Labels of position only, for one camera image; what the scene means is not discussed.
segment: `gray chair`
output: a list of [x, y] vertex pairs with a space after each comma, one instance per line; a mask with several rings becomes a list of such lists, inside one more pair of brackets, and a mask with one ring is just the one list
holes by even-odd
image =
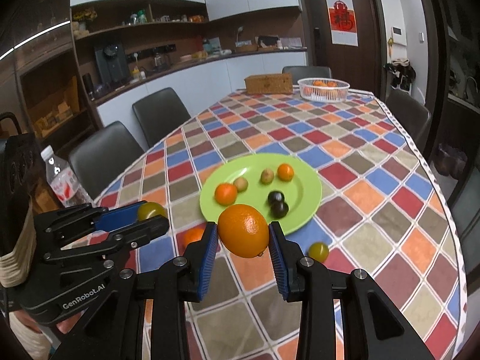
[[95, 199], [143, 153], [123, 123], [116, 121], [73, 149], [69, 162], [80, 184]]
[[293, 85], [298, 84], [298, 80], [307, 78], [332, 78], [332, 70], [328, 66], [285, 66], [282, 73], [292, 75]]
[[418, 145], [430, 121], [428, 109], [408, 93], [398, 89], [392, 90], [385, 104]]
[[185, 105], [172, 88], [152, 93], [132, 105], [148, 143], [154, 146], [190, 119]]

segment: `poster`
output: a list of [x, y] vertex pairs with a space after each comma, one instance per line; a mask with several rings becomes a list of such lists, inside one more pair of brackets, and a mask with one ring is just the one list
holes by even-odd
[[327, 0], [333, 44], [357, 46], [357, 22], [352, 0]]

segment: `dark purple fruit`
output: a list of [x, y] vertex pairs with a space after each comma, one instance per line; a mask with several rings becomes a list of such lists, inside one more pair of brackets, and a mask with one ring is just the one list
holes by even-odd
[[283, 218], [289, 212], [289, 205], [285, 202], [273, 202], [270, 206], [270, 212], [273, 218]]
[[268, 205], [271, 206], [275, 202], [284, 202], [285, 196], [280, 191], [271, 191], [267, 197]]

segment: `checkered tablecloth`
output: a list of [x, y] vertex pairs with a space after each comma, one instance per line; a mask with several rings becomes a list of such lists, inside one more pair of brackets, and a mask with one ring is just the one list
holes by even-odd
[[[140, 199], [168, 208], [171, 231], [132, 253], [137, 272], [183, 253], [186, 230], [204, 226], [200, 190], [212, 172], [256, 152], [294, 155], [322, 180], [316, 215], [287, 238], [306, 252], [330, 247], [328, 268], [366, 269], [403, 312], [436, 359], [452, 358], [466, 320], [465, 270], [445, 198], [411, 138], [371, 95], [313, 103], [297, 93], [232, 93], [194, 117], [122, 174], [98, 199], [118, 207]], [[105, 239], [93, 234], [87, 242]], [[145, 316], [149, 358], [151, 303]], [[268, 256], [242, 259], [219, 245], [210, 290], [187, 307], [192, 359], [295, 358], [300, 303], [286, 303]], [[335, 304], [337, 358], [343, 358]]]

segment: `bottle label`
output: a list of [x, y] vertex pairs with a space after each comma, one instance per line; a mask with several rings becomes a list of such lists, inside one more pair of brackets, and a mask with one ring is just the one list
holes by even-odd
[[70, 200], [77, 193], [80, 184], [75, 173], [68, 167], [55, 176], [50, 186], [58, 199], [63, 203]]

